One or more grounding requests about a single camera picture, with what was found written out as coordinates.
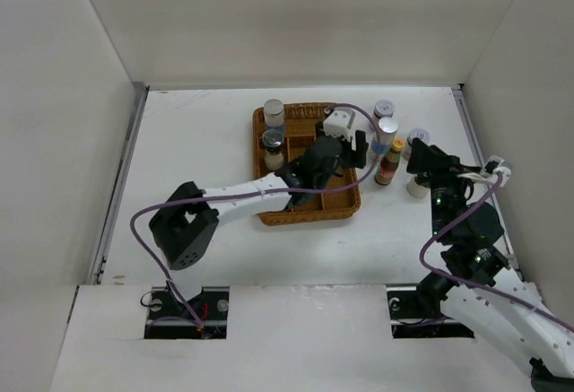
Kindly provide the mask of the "yellow-cap hot sauce bottle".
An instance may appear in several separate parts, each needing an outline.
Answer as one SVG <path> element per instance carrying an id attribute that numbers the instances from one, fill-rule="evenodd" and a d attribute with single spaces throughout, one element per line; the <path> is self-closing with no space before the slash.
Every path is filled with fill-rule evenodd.
<path id="1" fill-rule="evenodd" d="M 386 186 L 391 183 L 398 169 L 405 145 L 406 141 L 402 138 L 397 138 L 392 142 L 389 150 L 379 162 L 378 172 L 374 176 L 377 184 Z"/>

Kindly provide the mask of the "silver-lid spice jar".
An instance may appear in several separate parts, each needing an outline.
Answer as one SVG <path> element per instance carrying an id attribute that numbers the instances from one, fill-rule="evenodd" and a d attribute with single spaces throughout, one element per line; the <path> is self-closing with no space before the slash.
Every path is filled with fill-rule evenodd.
<path id="1" fill-rule="evenodd" d="M 265 129 L 274 129 L 284 133 L 284 105 L 278 99 L 267 100 L 263 107 Z"/>

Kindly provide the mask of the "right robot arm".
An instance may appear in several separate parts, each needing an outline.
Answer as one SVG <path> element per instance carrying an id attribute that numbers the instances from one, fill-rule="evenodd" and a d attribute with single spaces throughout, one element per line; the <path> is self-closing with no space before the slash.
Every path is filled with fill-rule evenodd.
<path id="1" fill-rule="evenodd" d="M 432 236 L 419 254 L 429 274 L 415 291 L 418 310 L 472 330 L 525 373 L 533 390 L 571 391 L 573 327 L 495 247 L 504 229 L 487 200 L 508 182 L 508 163 L 492 156 L 482 167 L 466 166 L 414 139 L 407 171 L 430 190 Z"/>

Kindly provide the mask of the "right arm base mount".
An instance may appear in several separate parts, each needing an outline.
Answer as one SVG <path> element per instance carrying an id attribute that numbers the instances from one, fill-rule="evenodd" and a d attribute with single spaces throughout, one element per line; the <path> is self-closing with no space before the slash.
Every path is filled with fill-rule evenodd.
<path id="1" fill-rule="evenodd" d="M 395 339 L 474 338 L 474 332 L 440 310 L 457 285 L 435 273 L 418 284 L 387 287 L 391 334 Z"/>

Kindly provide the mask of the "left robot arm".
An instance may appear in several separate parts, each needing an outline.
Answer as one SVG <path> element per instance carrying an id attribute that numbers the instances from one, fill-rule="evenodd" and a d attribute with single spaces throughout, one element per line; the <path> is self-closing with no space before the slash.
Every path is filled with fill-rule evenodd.
<path id="1" fill-rule="evenodd" d="M 246 216 L 282 212 L 310 203 L 342 170 L 364 168 L 368 143 L 362 130 L 350 133 L 316 123 L 316 139 L 280 169 L 233 187 L 201 190 L 180 185 L 149 221 L 156 246 L 173 271 L 205 254 L 216 229 Z"/>

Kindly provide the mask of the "black-top salt grinder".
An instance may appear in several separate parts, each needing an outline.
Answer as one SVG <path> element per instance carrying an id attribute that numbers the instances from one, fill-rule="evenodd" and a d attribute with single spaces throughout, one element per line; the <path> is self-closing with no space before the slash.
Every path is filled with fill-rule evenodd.
<path id="1" fill-rule="evenodd" d="M 261 137 L 265 150 L 264 162 L 270 171 L 276 171 L 284 165 L 283 145 L 284 136 L 278 129 L 267 129 Z"/>

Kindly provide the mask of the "red-label spice jar back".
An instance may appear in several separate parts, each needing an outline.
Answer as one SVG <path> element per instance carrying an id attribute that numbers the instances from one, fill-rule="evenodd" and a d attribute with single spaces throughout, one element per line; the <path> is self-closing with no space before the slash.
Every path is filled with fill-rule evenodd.
<path id="1" fill-rule="evenodd" d="M 370 126 L 371 131 L 379 129 L 379 121 L 383 119 L 383 129 L 386 130 L 391 126 L 392 117 L 394 116 L 396 107 L 390 100 L 379 100 L 376 102 L 373 109 L 373 122 L 374 125 Z"/>

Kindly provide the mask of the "white-lid blue-label shaker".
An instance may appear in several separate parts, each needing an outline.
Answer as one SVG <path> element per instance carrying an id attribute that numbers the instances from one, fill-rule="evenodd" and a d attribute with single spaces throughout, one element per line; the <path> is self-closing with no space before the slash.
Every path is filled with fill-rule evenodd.
<path id="1" fill-rule="evenodd" d="M 398 131 L 398 122 L 394 118 L 375 118 L 374 131 L 370 140 L 368 157 L 375 161 L 390 149 Z"/>

